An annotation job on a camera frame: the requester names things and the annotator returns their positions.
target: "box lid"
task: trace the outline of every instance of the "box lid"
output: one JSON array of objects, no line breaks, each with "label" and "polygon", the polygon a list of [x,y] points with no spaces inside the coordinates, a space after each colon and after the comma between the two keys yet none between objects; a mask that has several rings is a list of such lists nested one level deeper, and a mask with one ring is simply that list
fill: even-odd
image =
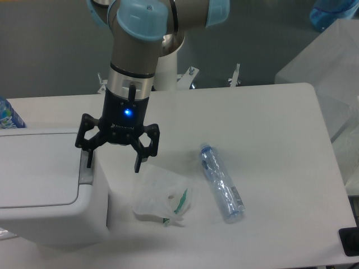
[{"label": "box lid", "polygon": [[0,208],[69,205],[77,199],[76,132],[0,132]]}]

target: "crumpled plastic bag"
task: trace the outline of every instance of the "crumpled plastic bag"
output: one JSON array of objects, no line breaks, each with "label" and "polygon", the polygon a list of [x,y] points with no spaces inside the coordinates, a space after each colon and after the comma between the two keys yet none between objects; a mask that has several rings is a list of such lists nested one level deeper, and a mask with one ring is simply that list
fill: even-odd
[{"label": "crumpled plastic bag", "polygon": [[160,217],[168,226],[183,220],[191,196],[190,179],[149,164],[135,187],[132,209],[138,215]]},{"label": "crumpled plastic bag", "polygon": [[359,111],[355,114],[356,120],[333,143],[335,157],[349,196],[359,195]]},{"label": "crumpled plastic bag", "polygon": [[14,238],[14,237],[17,237],[17,235],[0,228],[0,241],[5,240],[5,239]]}]

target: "gray wall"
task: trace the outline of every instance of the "gray wall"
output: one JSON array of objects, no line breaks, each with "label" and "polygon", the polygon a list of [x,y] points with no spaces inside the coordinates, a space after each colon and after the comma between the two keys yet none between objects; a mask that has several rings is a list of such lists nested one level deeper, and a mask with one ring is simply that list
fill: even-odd
[{"label": "gray wall", "polygon": [[[225,86],[237,62],[244,85],[274,83],[274,75],[317,33],[314,0],[232,0],[222,25],[187,33],[179,72],[200,69],[200,87]],[[85,0],[0,2],[0,95],[6,98],[93,94],[107,78],[108,29],[97,27]]]}]

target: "plastic bag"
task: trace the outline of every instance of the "plastic bag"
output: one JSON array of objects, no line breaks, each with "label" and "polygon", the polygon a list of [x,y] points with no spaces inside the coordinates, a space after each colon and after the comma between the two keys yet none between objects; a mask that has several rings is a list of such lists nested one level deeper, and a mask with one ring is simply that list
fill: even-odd
[{"label": "plastic bag", "polygon": [[14,237],[17,237],[17,235],[0,228],[0,240],[10,239]]},{"label": "plastic bag", "polygon": [[359,114],[357,119],[349,125],[334,141],[333,149],[337,158],[340,173],[346,185],[348,195],[359,194]]},{"label": "plastic bag", "polygon": [[161,217],[168,226],[172,221],[183,220],[191,195],[192,183],[188,178],[147,165],[136,185],[132,209],[138,215]]},{"label": "plastic bag", "polygon": [[354,119],[358,67],[359,20],[336,20],[275,75],[275,83],[312,84],[334,141],[343,126]]}]

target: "blue led light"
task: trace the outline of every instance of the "blue led light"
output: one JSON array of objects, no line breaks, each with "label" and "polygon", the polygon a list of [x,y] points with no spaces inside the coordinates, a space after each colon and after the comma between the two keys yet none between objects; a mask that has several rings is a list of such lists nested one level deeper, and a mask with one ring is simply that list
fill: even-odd
[{"label": "blue led light", "polygon": [[125,115],[126,116],[130,117],[130,116],[132,116],[132,114],[133,114],[133,112],[132,112],[131,109],[128,109],[128,108],[125,109]]}]

